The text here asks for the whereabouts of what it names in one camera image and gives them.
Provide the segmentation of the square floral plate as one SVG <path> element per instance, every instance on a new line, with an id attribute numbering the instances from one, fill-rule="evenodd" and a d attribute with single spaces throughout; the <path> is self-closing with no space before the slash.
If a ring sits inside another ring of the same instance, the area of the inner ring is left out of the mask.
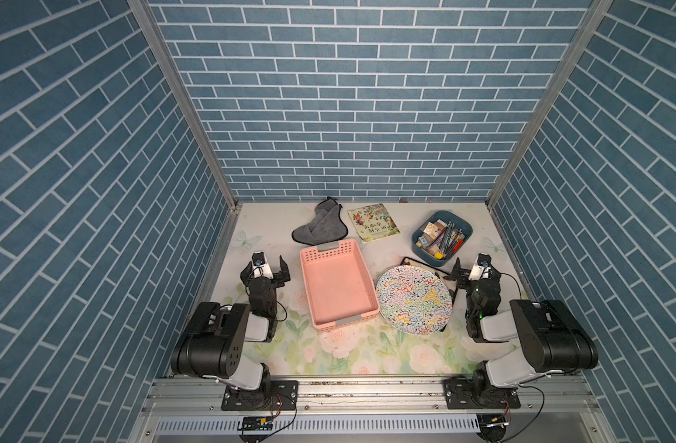
<path id="1" fill-rule="evenodd" d="M 409 257 L 404 257 L 403 260 L 400 263 L 401 266 L 415 266 L 419 269 L 422 269 L 423 271 L 430 271 L 433 273 L 438 279 L 440 279 L 445 287 L 447 288 L 447 292 L 449 293 L 449 297 L 452 300 L 452 303 L 455 301 L 455 282 L 452 281 L 447 281 L 446 277 L 448 274 L 445 271 L 442 271 L 441 269 L 437 269 L 434 267 L 431 267 L 430 265 L 424 263 L 423 261 L 416 260 L 415 258 L 409 258 Z"/>

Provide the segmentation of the round colourful patterned plate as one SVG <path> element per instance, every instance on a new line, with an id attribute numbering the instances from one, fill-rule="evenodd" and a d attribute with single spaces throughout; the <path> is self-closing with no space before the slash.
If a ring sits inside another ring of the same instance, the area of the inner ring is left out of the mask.
<path id="1" fill-rule="evenodd" d="M 450 290 L 434 272 L 401 265 L 385 271 L 376 283 L 385 321 L 409 335 L 442 332 L 453 312 Z"/>

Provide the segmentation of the green grey microfibre cloth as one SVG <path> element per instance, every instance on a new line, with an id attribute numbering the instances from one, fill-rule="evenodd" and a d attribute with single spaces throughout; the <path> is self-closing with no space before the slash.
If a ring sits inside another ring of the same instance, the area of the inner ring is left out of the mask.
<path id="1" fill-rule="evenodd" d="M 291 234 L 292 239 L 302 245 L 323 245 L 343 240 L 348 228 L 341 220 L 342 205 L 328 197 L 314 209 L 314 218 Z"/>

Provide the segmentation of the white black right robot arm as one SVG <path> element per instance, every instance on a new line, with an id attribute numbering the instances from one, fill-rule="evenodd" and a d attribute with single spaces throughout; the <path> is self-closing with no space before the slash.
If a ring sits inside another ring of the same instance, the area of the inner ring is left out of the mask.
<path id="1" fill-rule="evenodd" d="M 508 310 L 500 311 L 502 276 L 491 256 L 480 254 L 471 269 L 456 261 L 446 278 L 465 290 L 465 326 L 471 339 L 519 341 L 505 356 L 481 362 L 465 384 L 468 392 L 503 394 L 539 378 L 597 366 L 596 345 L 563 302 L 517 298 L 509 302 Z"/>

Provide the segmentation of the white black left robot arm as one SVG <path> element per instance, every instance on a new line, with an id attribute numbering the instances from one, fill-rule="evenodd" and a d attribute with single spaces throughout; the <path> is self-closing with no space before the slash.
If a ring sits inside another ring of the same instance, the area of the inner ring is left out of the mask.
<path id="1" fill-rule="evenodd" d="M 202 302 L 194 310 L 171 355 L 175 375 L 225 384 L 232 393 L 267 396 L 271 375 L 267 365 L 243 355 L 245 343 L 269 343 L 279 323 L 288 319 L 277 290 L 291 281 L 280 258 L 274 271 L 262 252 L 252 255 L 240 273 L 246 303 Z"/>

